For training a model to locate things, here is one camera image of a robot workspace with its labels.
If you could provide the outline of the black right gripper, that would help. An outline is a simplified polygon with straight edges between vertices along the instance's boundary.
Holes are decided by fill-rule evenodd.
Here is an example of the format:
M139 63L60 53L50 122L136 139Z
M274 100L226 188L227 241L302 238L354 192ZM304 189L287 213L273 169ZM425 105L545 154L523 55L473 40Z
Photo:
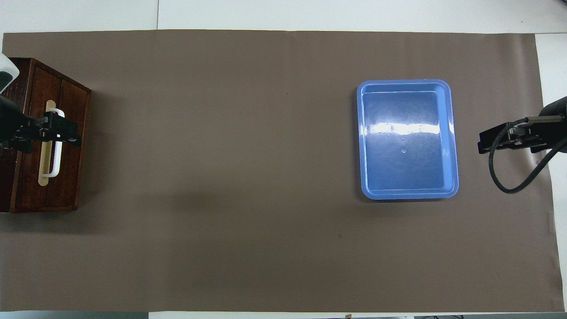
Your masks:
M532 123L528 120L505 122L479 133L478 153L489 153L496 143L496 151L504 149L529 149L532 154L554 148L567 135L566 124L567 97L545 106L540 117L561 116L560 122Z

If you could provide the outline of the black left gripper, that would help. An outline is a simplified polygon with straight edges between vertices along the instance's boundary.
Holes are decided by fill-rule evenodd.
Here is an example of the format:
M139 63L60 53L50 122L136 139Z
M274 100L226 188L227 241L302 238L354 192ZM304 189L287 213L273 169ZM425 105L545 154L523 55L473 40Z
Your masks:
M42 143L40 121L22 113L12 100L0 97L0 146L2 150L13 150L31 154L34 143ZM82 146L79 125L75 121L55 112L45 112L42 117L42 132L48 140L68 143L73 147Z

